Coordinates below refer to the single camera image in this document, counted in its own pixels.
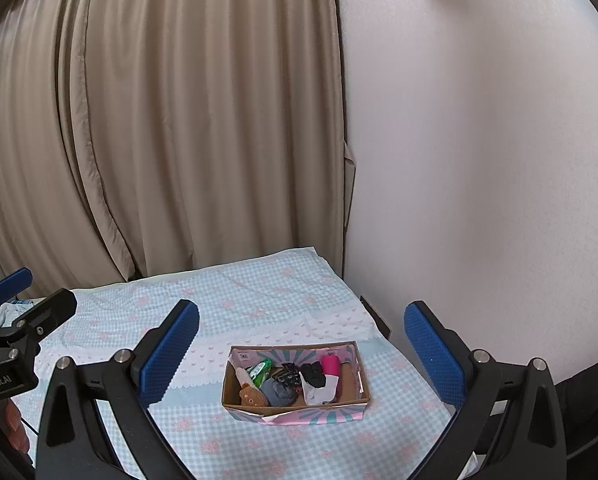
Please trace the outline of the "person's left hand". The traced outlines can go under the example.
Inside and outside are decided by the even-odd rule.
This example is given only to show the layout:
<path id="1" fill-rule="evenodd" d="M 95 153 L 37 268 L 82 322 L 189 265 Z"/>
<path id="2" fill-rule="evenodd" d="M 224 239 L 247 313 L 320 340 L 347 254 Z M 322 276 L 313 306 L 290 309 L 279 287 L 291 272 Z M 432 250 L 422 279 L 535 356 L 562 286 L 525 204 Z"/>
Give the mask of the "person's left hand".
<path id="1" fill-rule="evenodd" d="M 22 454 L 29 452 L 30 441 L 22 422 L 22 413 L 11 399 L 0 403 L 0 429 L 14 450 Z"/>

